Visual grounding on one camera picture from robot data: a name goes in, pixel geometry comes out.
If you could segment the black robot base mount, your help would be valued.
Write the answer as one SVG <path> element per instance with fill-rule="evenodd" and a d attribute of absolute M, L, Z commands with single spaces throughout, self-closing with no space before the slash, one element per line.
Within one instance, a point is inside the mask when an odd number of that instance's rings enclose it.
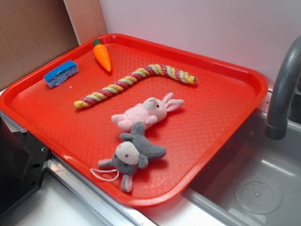
<path fill-rule="evenodd" d="M 0 120 L 1 216 L 40 189 L 49 155 L 49 148 L 32 133 L 12 132 Z"/>

